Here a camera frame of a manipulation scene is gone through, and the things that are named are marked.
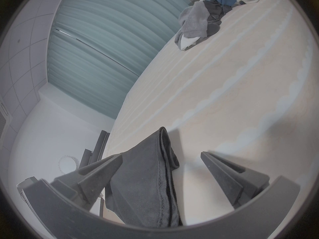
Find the mattress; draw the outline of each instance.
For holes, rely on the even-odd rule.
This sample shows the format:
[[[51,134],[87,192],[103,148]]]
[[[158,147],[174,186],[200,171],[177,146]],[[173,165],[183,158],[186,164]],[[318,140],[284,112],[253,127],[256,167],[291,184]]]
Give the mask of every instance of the mattress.
[[[181,164],[173,171],[185,225],[233,211],[200,159],[214,152],[301,185],[303,203],[319,168],[319,56],[289,0],[235,7],[220,31],[187,51],[173,38],[127,94],[103,157],[166,127]]]

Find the curtain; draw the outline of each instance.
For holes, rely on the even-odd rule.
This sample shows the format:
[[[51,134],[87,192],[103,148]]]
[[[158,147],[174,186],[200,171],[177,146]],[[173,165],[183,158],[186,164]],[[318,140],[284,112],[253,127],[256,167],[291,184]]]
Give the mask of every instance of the curtain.
[[[63,0],[50,33],[48,80],[116,118],[126,94],[179,30],[189,0]]]

